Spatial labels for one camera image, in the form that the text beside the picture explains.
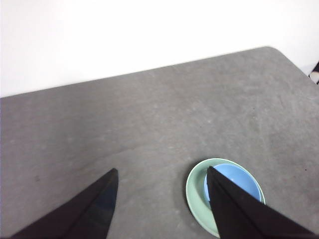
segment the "plate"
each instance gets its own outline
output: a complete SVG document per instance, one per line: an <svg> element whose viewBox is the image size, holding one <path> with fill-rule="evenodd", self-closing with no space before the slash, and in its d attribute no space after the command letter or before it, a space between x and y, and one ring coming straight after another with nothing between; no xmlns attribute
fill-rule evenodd
<svg viewBox="0 0 319 239"><path fill-rule="evenodd" d="M189 206L189 209L197 222L209 233L219 238L219 233L217 225L213 216L213 213L210 209L210 205L205 198L205 193L203 189L204 178L207 173L207 168L209 166L216 166L222 163L229 163L236 165L246 171L252 178L251 175L244 167L239 164L223 158L210 158L198 163L189 173L186 181L186 199ZM254 178L258 185L258 189L261 194L261 202L266 204L264 193Z"/></svg>

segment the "table surface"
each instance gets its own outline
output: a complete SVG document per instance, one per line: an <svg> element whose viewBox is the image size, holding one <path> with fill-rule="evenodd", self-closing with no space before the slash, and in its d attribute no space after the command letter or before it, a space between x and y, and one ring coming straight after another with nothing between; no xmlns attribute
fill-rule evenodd
<svg viewBox="0 0 319 239"><path fill-rule="evenodd" d="M319 233L319 87L274 48L1 99L1 231L17 232L115 167L108 239L212 236L191 168L233 160L267 204Z"/></svg>

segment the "blue bowl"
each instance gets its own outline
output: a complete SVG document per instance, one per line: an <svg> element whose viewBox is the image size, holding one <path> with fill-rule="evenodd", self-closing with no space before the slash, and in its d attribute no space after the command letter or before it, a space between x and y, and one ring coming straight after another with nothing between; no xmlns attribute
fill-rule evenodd
<svg viewBox="0 0 319 239"><path fill-rule="evenodd" d="M249 175L245 170L236 165L228 163L218 164L214 166L214 168L218 172L223 174L225 177L233 181L235 184L237 184L239 187L244 189L247 193L256 198L258 201L261 201L261 195L255 179L251 175ZM207 187L207 175L204 179L204 192L206 199L210 201Z"/></svg>

